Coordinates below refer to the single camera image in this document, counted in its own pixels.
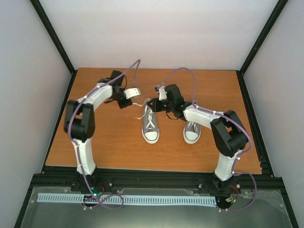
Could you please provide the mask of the white shoelace of sneaker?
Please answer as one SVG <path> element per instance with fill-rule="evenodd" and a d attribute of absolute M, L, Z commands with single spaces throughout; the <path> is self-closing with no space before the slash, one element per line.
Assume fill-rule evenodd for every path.
<path fill-rule="evenodd" d="M 189 122 L 186 123 L 185 132 L 191 132 L 199 135 L 200 133 L 200 125 L 195 122 Z"/>
<path fill-rule="evenodd" d="M 156 131 L 156 124 L 153 120 L 153 111 L 147 106 L 147 102 L 150 100 L 150 98 L 147 98 L 143 104 L 133 103 L 133 105 L 143 107 L 143 115 L 141 117 L 136 117 L 138 120 L 142 119 L 143 134 Z"/>

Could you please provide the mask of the grey sneaker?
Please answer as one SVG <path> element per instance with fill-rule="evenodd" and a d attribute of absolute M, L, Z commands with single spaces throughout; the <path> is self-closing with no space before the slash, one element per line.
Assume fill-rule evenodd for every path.
<path fill-rule="evenodd" d="M 150 100 L 147 98 L 143 105 L 142 136 L 147 143 L 155 144 L 159 139 L 160 131 L 157 125 L 156 114 L 147 105 Z"/>
<path fill-rule="evenodd" d="M 201 130 L 200 130 L 199 135 L 197 135 L 195 133 L 185 132 L 185 128 L 186 128 L 186 125 L 185 125 L 185 127 L 183 129 L 183 138 L 184 138 L 184 141 L 187 144 L 194 144 L 194 143 L 196 143 L 200 139 Z"/>

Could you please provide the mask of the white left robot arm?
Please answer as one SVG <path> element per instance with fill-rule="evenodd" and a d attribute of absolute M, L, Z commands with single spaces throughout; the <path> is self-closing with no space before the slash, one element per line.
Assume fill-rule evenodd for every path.
<path fill-rule="evenodd" d="M 74 147 L 77 161 L 77 171 L 86 175 L 82 185 L 88 191 L 98 188 L 99 179 L 92 175 L 96 164 L 93 159 L 92 137 L 95 133 L 95 110 L 102 103 L 116 101 L 123 109 L 132 105 L 122 87 L 125 75 L 114 70 L 108 78 L 102 78 L 91 92 L 77 100 L 69 100 L 66 104 L 64 131 Z"/>

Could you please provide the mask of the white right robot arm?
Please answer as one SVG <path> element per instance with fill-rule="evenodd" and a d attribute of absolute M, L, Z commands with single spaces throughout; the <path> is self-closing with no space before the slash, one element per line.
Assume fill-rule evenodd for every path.
<path fill-rule="evenodd" d="M 215 169 L 216 177 L 227 181 L 235 174 L 235 165 L 252 140 L 245 130 L 236 112 L 212 111 L 202 108 L 194 102 L 186 102 L 176 84 L 155 88 L 159 97 L 147 103 L 153 112 L 172 112 L 177 119 L 193 122 L 212 131 L 216 148 L 220 155 Z"/>

